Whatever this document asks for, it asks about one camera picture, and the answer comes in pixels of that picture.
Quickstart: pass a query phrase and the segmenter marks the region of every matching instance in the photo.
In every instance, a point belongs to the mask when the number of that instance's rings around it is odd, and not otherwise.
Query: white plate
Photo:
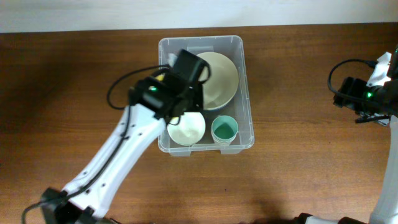
[[[181,116],[180,123],[178,118],[173,118],[171,124],[167,126],[170,138],[177,144],[190,146],[202,139],[205,134],[206,123],[203,115],[199,112],[188,112]]]
[[[217,110],[225,106],[234,97],[239,85],[239,75],[235,64],[222,54],[205,52],[198,54],[210,64],[211,77],[203,84],[203,108]],[[207,69],[204,69],[199,80],[207,78]]]

